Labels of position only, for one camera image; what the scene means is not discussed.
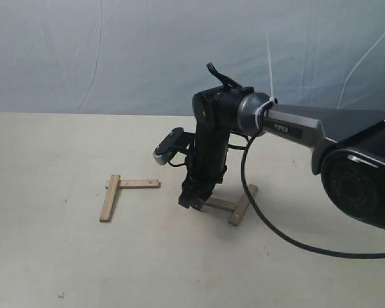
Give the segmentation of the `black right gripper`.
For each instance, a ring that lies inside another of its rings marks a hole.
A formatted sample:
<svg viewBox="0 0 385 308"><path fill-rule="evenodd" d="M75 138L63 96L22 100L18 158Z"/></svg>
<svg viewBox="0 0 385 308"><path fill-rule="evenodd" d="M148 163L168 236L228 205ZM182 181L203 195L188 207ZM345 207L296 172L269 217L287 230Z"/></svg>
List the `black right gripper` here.
<svg viewBox="0 0 385 308"><path fill-rule="evenodd" d="M200 211L227 170L228 130L197 128L178 204Z"/></svg>

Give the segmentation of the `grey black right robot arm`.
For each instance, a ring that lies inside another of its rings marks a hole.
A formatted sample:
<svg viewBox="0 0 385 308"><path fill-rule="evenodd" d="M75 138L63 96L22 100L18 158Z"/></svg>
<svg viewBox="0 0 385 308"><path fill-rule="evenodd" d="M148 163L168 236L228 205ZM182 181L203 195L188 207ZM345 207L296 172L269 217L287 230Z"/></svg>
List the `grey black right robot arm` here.
<svg viewBox="0 0 385 308"><path fill-rule="evenodd" d="M385 111L281 105L251 87L201 91L192 107L196 129L181 206L200 205L222 181L233 133L270 133L310 149L311 171L340 211L385 229Z"/></svg>

